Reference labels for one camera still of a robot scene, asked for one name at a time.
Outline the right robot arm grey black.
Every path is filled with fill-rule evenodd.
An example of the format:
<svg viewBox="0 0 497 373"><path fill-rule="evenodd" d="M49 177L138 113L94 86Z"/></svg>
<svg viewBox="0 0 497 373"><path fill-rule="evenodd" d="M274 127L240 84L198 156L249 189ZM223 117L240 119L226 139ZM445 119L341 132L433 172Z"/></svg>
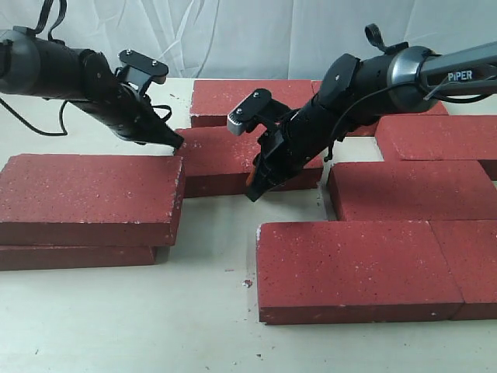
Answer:
<svg viewBox="0 0 497 373"><path fill-rule="evenodd" d="M383 116L422 113L448 96L490 96L496 92L496 45L452 54L427 47L403 47L361 61L344 54L328 69L320 88L298 110L257 89L245 100L250 128L264 124L245 192L258 200L293 179L323 150L358 127Z"/></svg>

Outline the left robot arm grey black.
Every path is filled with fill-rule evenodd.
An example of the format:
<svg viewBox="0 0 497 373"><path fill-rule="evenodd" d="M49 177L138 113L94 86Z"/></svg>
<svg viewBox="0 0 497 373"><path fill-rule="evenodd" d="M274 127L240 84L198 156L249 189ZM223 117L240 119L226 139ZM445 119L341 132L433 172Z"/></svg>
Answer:
<svg viewBox="0 0 497 373"><path fill-rule="evenodd" d="M165 83L168 66L132 49L119 59L112 69L101 52L42 40L16 26L1 31L1 92L59 99L121 140L180 148L183 138L167 125L170 116L157 115L147 94L151 83Z"/></svg>

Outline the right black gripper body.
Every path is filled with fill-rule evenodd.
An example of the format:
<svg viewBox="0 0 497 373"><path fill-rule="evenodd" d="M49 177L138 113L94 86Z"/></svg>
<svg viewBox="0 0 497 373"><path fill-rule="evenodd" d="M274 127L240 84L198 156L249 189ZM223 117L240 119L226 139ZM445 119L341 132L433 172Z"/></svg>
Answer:
<svg viewBox="0 0 497 373"><path fill-rule="evenodd" d="M295 177L325 149L325 159L331 160L334 142L344 133L348 112L348 104L327 107L313 97L263 139L255 159L257 171L274 170L281 184Z"/></svg>

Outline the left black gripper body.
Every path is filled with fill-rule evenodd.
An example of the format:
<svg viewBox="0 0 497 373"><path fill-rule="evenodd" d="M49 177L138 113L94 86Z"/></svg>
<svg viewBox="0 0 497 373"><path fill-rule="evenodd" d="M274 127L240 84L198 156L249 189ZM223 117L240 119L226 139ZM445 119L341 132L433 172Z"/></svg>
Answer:
<svg viewBox="0 0 497 373"><path fill-rule="evenodd" d="M75 100L73 105L106 125L119 139L139 145L173 145L175 131L167 125L172 108L154 105L150 97L122 85L101 100Z"/></svg>

